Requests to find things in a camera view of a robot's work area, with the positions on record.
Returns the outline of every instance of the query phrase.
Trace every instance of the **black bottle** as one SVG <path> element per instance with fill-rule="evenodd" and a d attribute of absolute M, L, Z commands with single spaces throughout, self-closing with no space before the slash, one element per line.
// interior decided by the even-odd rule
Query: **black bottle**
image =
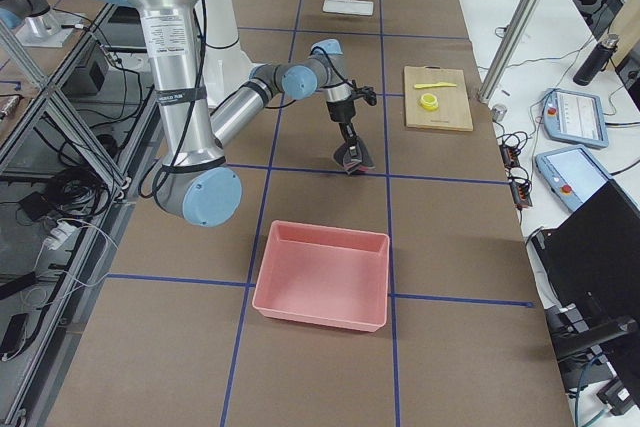
<path fill-rule="evenodd" d="M 609 34 L 593 48 L 587 60 L 580 66 L 573 81 L 578 85 L 589 85 L 598 72 L 605 68 L 609 59 L 618 47 L 620 38 L 616 34 Z"/>

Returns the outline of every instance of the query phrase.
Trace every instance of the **cutting board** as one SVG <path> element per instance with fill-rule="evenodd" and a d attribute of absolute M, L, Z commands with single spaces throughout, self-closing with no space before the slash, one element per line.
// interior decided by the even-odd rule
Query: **cutting board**
<path fill-rule="evenodd" d="M 451 82 L 456 87 L 414 89 L 415 84 Z M 420 106 L 422 94 L 430 93 L 438 98 L 438 110 L 429 112 Z M 407 127 L 419 129 L 473 130 L 464 73 L 454 69 L 429 67 L 404 68 L 404 109 Z"/>

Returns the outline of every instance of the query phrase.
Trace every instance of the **white plug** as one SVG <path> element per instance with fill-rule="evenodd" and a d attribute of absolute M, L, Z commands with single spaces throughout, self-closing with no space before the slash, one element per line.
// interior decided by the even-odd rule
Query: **white plug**
<path fill-rule="evenodd" d="M 78 230 L 78 227 L 75 225 L 71 225 L 64 220 L 58 221 L 58 226 L 51 229 L 43 244 L 49 250 L 58 250 L 76 230 Z"/>

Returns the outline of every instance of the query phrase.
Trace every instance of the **black monitor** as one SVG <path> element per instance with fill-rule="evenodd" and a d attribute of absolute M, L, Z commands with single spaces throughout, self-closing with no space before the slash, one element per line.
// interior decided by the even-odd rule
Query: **black monitor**
<path fill-rule="evenodd" d="M 541 260 L 562 305 L 575 304 L 590 327 L 622 316 L 640 322 L 640 211 L 615 181 L 541 244 Z M 640 406 L 640 334 L 600 346 Z"/>

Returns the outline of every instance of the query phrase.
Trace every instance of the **pink tray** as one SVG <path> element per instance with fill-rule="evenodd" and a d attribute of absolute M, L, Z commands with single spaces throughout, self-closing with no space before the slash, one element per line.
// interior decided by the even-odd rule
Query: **pink tray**
<path fill-rule="evenodd" d="M 253 296 L 266 317 L 374 332 L 387 322 L 386 234 L 276 220 Z"/>

